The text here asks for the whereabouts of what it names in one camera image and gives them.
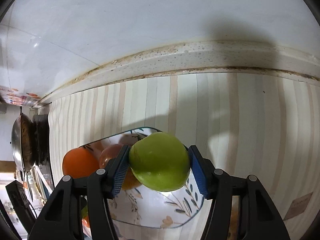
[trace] striped tablecloth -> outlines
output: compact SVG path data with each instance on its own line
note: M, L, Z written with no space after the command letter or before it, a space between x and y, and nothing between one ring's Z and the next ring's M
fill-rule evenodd
M82 91L52 103L50 156L55 183L67 151L149 126L196 144L230 175L258 176L284 218L313 192L302 214L285 221L298 240L320 209L320 87L255 74L203 73L147 78ZM200 239L210 202L176 229L120 228L136 239Z

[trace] sticker on wall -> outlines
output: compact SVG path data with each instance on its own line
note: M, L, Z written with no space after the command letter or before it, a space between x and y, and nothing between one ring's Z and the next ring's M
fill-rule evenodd
M7 104L17 106L33 106L40 97L33 93L20 92L16 88L0 86L0 97Z
M302 214L309 204L312 193L313 192L293 200L287 214L284 217L284 220L288 220Z

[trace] silver screw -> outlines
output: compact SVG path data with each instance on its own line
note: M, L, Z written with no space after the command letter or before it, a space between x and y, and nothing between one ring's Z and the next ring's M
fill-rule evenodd
M255 181L257 181L257 177L254 176L254 175L250 175L250 176L249 176L249 180L255 182Z
M216 175L221 175L222 173L223 173L223 170L221 170L221 169L214 170L214 174L216 174Z
M97 170L97 174L98 174L98 175L102 175L102 174L104 174L105 172L106 172L105 169L98 169L98 170Z
M71 177L69 175L63 176L62 180L63 181L69 181Z

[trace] brown label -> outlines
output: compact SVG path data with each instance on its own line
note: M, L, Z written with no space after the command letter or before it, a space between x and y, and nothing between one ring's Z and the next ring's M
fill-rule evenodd
M288 220L303 213L309 204L312 193L313 192L293 200L284 220Z

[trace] orange fruit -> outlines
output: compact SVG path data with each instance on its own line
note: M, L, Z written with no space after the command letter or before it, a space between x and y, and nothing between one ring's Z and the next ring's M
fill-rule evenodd
M105 148L100 156L99 167L104 168L107 165L108 161L110 161L113 158L116 158L122 146L122 144L113 144ZM121 188L123 190L128 190L138 187L140 185L141 183L136 179L136 177L132 173L131 168L129 167Z
M83 147L72 149L63 157L63 175L70 175L74 179L87 177L97 169L99 169L98 161Z

